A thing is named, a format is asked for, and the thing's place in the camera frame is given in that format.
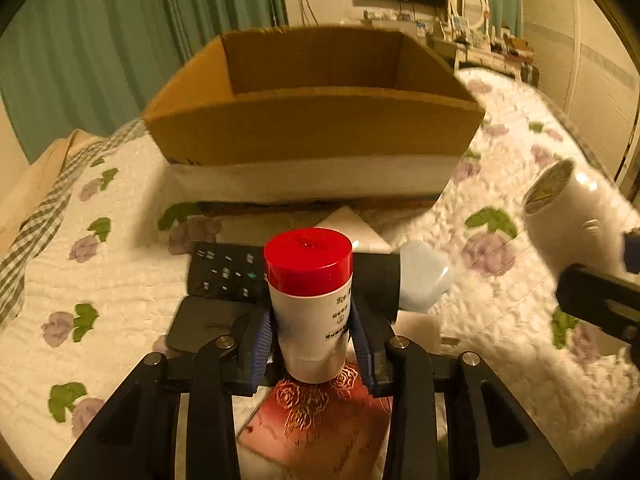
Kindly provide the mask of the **white power adapter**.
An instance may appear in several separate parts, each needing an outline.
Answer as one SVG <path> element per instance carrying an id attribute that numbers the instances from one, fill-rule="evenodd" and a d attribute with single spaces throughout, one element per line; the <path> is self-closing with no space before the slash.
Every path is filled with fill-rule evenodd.
<path id="1" fill-rule="evenodd" d="M 317 228 L 340 232 L 352 242 L 354 252 L 366 254 L 390 254 L 393 248 L 383 240 L 367 222 L 347 206 L 329 214 L 317 224 Z"/>

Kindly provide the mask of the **pink floral card box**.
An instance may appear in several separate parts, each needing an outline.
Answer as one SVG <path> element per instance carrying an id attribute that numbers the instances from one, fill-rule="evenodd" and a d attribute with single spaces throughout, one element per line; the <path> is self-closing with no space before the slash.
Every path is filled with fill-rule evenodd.
<path id="1" fill-rule="evenodd" d="M 381 465 L 392 400 L 375 398 L 357 365 L 307 385 L 277 382 L 239 434 L 242 448 L 299 479 L 369 479 Z"/>

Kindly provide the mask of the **white vanity table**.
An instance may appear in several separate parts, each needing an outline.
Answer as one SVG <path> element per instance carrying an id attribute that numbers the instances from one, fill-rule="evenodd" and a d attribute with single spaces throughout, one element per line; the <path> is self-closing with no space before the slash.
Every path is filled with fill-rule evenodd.
<path id="1" fill-rule="evenodd" d="M 427 44 L 454 70 L 479 67 L 509 76 L 515 80 L 536 81 L 539 72 L 532 64 L 511 55 L 485 51 L 466 44 L 431 37 Z"/>

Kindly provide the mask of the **oval vanity mirror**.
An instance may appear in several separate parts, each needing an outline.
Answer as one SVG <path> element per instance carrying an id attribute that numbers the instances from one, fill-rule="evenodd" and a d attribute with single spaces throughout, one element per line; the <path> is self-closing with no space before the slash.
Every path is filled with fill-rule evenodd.
<path id="1" fill-rule="evenodd" d="M 454 27 L 474 32 L 487 29 L 490 18 L 488 0 L 449 0 L 449 12 Z"/>

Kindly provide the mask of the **beige pillow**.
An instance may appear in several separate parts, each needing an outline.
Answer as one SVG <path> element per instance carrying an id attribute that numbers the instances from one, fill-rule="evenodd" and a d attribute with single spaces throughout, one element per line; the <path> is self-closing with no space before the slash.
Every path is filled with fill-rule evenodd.
<path id="1" fill-rule="evenodd" d="M 52 190 L 62 170 L 70 164 L 70 159 L 84 148 L 101 141 L 100 136 L 75 129 L 67 138 L 55 140 L 29 166 L 1 202 L 1 258 L 9 252 L 22 225 Z"/>

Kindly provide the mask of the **pale blue earbud case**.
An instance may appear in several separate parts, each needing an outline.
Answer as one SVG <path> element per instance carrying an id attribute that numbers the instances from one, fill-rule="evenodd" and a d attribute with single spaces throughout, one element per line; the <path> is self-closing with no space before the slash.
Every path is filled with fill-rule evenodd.
<path id="1" fill-rule="evenodd" d="M 426 313 L 450 289 L 454 277 L 444 252 L 412 240 L 399 249 L 401 310 Z"/>

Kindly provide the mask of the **red capped white bottle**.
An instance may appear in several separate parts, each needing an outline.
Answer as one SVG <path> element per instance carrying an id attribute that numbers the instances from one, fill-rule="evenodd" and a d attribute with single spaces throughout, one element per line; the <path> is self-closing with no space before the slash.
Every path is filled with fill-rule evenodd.
<path id="1" fill-rule="evenodd" d="M 326 228 L 288 231 L 266 244 L 264 263 L 288 374 L 329 382 L 346 361 L 352 242 Z"/>

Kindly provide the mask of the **black square device box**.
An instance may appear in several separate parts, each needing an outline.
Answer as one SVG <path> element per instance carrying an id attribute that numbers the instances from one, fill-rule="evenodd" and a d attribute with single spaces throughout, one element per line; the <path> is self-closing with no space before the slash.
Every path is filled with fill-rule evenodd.
<path id="1" fill-rule="evenodd" d="M 212 340 L 231 334 L 234 321 L 254 304 L 186 296 L 180 302 L 166 335 L 175 352 L 196 353 Z"/>

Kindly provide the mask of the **black remote control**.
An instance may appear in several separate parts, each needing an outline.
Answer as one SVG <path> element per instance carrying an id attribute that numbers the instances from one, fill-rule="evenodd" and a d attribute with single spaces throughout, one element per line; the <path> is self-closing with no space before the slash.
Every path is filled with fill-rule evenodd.
<path id="1" fill-rule="evenodd" d="M 195 243 L 186 292 L 190 296 L 259 304 L 269 296 L 262 248 Z"/>

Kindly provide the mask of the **open cardboard box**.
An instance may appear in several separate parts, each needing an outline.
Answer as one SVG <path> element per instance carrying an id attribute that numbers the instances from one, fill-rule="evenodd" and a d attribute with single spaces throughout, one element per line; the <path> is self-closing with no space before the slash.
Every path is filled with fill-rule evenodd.
<path id="1" fill-rule="evenodd" d="M 485 116 L 394 30 L 254 29 L 212 40 L 142 118 L 191 200 L 434 200 Z"/>

